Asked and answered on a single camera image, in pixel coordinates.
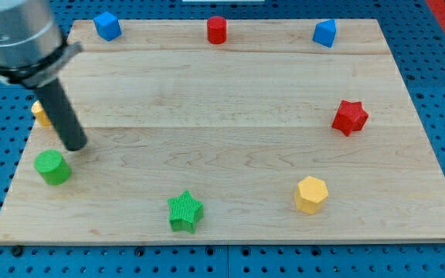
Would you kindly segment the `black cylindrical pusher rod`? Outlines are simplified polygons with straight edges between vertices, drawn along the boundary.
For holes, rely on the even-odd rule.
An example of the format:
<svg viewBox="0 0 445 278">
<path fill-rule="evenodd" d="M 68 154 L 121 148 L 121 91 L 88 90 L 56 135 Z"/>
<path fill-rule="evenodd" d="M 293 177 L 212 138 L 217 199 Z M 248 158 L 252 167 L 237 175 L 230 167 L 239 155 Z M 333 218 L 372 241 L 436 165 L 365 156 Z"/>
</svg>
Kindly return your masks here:
<svg viewBox="0 0 445 278">
<path fill-rule="evenodd" d="M 68 151 L 79 151 L 87 144 L 87 136 L 58 79 L 33 90 L 59 139 Z"/>
</svg>

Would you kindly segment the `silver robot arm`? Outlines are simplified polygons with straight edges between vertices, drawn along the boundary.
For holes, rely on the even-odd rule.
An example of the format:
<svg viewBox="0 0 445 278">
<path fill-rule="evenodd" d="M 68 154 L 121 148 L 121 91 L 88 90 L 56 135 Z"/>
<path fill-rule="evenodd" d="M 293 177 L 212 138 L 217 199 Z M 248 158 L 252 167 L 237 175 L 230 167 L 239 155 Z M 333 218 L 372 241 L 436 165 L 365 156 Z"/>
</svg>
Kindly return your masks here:
<svg viewBox="0 0 445 278">
<path fill-rule="evenodd" d="M 85 147 L 87 136 L 58 73 L 81 51 L 66 41 L 47 1 L 0 0 L 0 80 L 34 92 L 69 151 Z"/>
</svg>

